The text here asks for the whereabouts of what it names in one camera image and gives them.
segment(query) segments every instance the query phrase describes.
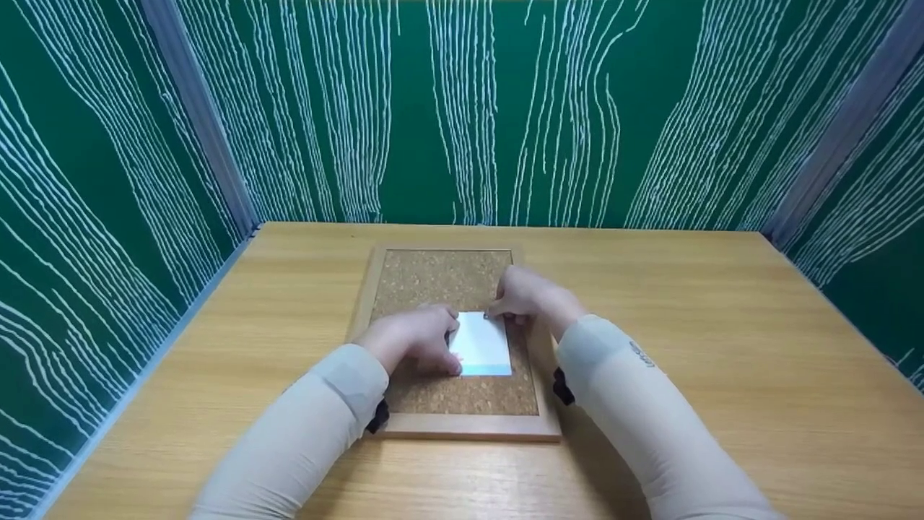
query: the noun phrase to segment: table top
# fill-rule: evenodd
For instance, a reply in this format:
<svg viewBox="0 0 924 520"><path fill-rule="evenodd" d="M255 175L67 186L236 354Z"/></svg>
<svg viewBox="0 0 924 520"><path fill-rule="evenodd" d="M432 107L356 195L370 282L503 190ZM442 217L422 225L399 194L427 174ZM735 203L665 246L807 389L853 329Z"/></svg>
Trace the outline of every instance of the table top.
<svg viewBox="0 0 924 520"><path fill-rule="evenodd" d="M518 243L634 337L784 514L924 511L924 400L757 233L268 223L48 518L182 518L237 437L344 340L371 247ZM562 444L362 440L305 518L636 518L589 419Z"/></svg>

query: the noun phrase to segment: picture frame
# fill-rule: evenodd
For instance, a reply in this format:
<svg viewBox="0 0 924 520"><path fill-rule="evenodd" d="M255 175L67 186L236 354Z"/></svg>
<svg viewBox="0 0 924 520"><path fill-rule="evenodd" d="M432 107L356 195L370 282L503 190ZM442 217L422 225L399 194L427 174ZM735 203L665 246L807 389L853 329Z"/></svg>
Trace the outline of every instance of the picture frame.
<svg viewBox="0 0 924 520"><path fill-rule="evenodd" d="M514 266L524 265L524 254L517 244L387 244L372 248L366 273L359 290L346 340L356 338L371 321L375 297L389 251L509 251ZM391 413L388 421L373 436L380 439L452 439L512 440L559 442L562 438L558 416L545 388L537 360L542 352L552 351L552 335L547 327L534 320L525 329L529 369L536 396L537 415L464 415Z"/></svg>

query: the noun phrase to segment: hand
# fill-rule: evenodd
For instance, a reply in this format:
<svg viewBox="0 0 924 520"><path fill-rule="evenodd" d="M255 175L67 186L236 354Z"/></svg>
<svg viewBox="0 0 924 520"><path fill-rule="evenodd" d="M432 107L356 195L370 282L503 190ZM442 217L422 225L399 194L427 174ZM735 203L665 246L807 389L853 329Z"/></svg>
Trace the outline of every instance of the hand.
<svg viewBox="0 0 924 520"><path fill-rule="evenodd" d="M424 304L375 320L353 342L375 356L389 375L407 357L416 359L420 370L458 376L462 365L446 345L446 333L459 327L457 317L449 305Z"/></svg>
<svg viewBox="0 0 924 520"><path fill-rule="evenodd" d="M504 271L495 297L485 313L487 316L513 317L519 325L528 317L539 316L548 323L556 340L562 339L568 326L588 313L571 291L520 266L510 266Z"/></svg>

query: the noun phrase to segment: cork board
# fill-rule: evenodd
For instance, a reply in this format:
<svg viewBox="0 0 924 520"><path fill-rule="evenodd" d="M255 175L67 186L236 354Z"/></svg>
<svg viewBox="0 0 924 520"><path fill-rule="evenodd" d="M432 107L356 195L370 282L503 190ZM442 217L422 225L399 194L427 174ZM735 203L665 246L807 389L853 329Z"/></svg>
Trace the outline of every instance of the cork board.
<svg viewBox="0 0 924 520"><path fill-rule="evenodd" d="M504 269L521 263L514 246L378 246L349 337L380 316L422 303L449 303L459 312L484 310ZM551 348L551 338L541 326L505 328L512 376L434 378L402 365L385 393L391 418L376 436L559 440L557 419L529 361L530 346Z"/></svg>

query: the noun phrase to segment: paper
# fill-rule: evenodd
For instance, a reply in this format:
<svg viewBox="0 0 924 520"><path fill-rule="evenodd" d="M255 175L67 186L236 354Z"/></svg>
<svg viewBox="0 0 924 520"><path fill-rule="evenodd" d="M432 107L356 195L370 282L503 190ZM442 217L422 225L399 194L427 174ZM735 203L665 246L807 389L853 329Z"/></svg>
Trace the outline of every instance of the paper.
<svg viewBox="0 0 924 520"><path fill-rule="evenodd" d="M462 363L462 376L511 376L510 347L503 319L483 312L459 313L459 328L449 337L449 352Z"/></svg>

